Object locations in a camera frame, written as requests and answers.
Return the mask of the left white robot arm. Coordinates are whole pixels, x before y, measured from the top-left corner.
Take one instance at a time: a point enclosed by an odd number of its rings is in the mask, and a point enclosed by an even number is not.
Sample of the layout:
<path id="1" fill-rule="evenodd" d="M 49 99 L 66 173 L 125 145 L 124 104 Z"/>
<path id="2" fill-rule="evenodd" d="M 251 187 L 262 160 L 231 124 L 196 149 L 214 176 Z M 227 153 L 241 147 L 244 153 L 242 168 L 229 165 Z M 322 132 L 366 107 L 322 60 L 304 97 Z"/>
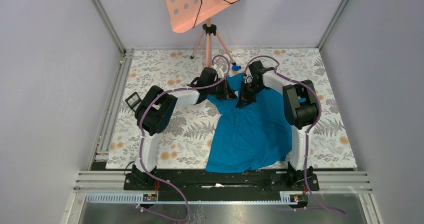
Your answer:
<path id="1" fill-rule="evenodd" d="M 157 166 L 158 142 L 175 108 L 199 104 L 208 96 L 215 96 L 219 100 L 237 99 L 229 86 L 228 75 L 229 70 L 206 67 L 186 87 L 164 90 L 154 85 L 143 98 L 133 92 L 125 99 L 134 112 L 141 133 L 138 159 L 134 163 L 140 171 L 135 181 L 142 189 L 150 189 L 155 183 L 155 176 L 151 172 Z"/>

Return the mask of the blue t-shirt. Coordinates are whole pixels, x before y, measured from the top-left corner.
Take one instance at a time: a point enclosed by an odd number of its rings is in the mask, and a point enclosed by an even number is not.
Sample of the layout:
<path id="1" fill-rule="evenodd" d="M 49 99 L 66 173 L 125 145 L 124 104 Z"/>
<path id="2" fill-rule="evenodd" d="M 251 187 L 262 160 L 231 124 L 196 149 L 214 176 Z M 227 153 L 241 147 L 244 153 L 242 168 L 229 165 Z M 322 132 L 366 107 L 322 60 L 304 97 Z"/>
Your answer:
<path id="1" fill-rule="evenodd" d="M 209 95 L 221 114 L 205 170 L 240 173 L 285 161 L 292 150 L 292 128 L 284 115 L 283 96 L 263 89 L 256 102 L 236 107 L 236 99 Z"/>

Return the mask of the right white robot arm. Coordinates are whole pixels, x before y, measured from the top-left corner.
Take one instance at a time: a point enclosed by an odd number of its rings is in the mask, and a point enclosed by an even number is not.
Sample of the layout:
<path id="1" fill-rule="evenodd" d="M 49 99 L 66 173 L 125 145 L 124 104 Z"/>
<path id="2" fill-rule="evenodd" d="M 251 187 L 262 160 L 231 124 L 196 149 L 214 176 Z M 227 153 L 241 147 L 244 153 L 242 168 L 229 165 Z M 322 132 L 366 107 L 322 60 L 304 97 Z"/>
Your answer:
<path id="1" fill-rule="evenodd" d="M 264 89 L 273 89 L 282 95 L 284 116 L 292 128 L 292 155 L 283 180 L 291 189 L 299 190 L 313 176 L 313 167 L 307 162 L 309 133 L 321 116 L 313 82 L 286 77 L 276 67 L 264 67 L 257 57 L 248 63 L 246 70 L 249 74 L 243 74 L 236 107 L 256 102 L 257 94 Z"/>

